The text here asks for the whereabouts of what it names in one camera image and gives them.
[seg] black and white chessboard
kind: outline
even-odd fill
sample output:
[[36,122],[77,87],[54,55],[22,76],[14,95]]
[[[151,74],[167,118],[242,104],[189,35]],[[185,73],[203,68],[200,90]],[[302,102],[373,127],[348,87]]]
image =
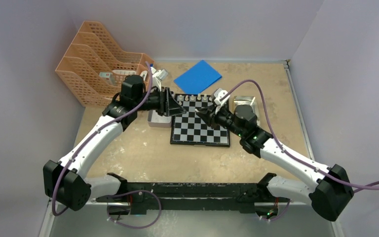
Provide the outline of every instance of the black and white chessboard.
[[192,98],[191,96],[190,94],[175,95],[175,99],[178,103],[182,103],[187,113],[172,118],[171,144],[230,147],[230,133],[227,129],[223,127],[212,129],[195,114],[196,108],[213,104],[209,101],[210,96],[207,95],[205,99],[202,95],[200,100],[197,95],[193,95]]

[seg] wooden table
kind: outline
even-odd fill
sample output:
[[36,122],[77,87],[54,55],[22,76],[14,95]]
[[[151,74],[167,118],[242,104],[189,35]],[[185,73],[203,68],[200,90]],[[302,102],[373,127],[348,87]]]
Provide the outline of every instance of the wooden table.
[[[168,78],[162,83],[176,93],[182,91],[173,79],[194,63],[157,63],[165,68]],[[282,64],[211,63],[223,78],[203,93],[211,94],[221,87],[230,90],[244,79],[256,80],[264,94],[270,121],[277,137],[290,148],[307,156],[303,132]],[[242,85],[232,94],[260,98],[254,85]],[[261,127],[269,131],[261,100]],[[85,109],[77,138],[78,143],[95,125],[103,108]],[[148,112],[139,112],[138,118],[117,137],[91,167],[88,177],[114,172],[130,182],[258,182],[268,172],[286,178],[294,176],[266,160],[246,153],[239,145],[239,137],[231,135],[230,148],[170,145],[170,128],[153,128],[147,123]]]

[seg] gray floor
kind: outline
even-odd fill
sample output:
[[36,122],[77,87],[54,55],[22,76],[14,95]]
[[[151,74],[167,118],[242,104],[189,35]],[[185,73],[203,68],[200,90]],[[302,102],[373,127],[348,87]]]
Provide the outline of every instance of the gray floor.
[[[123,222],[146,225],[157,215],[125,216]],[[285,216],[275,222],[259,221],[256,214],[237,211],[163,211],[155,225],[132,230],[107,222],[104,206],[86,206],[80,211],[68,210],[56,217],[50,236],[78,237],[334,237],[330,222],[318,216],[311,207],[290,206]]]

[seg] white wall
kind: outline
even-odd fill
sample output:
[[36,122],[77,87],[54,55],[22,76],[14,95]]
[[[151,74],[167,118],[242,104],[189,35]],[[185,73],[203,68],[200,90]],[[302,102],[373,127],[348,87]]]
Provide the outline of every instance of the white wall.
[[54,70],[75,33],[59,0],[0,0],[0,236],[38,235],[42,167],[73,146],[83,108]]
[[157,60],[286,60],[323,0],[65,0],[77,27],[101,21]]
[[[379,1],[325,0],[291,73],[316,160],[379,180]],[[349,237],[379,236],[379,191],[358,193],[340,220]]]

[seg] blue paper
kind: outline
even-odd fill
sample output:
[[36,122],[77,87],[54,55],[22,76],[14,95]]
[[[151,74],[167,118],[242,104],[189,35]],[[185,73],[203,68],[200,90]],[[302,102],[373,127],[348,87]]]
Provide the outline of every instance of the blue paper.
[[206,61],[201,60],[174,80],[185,94],[200,94],[203,90],[222,78],[222,75]]

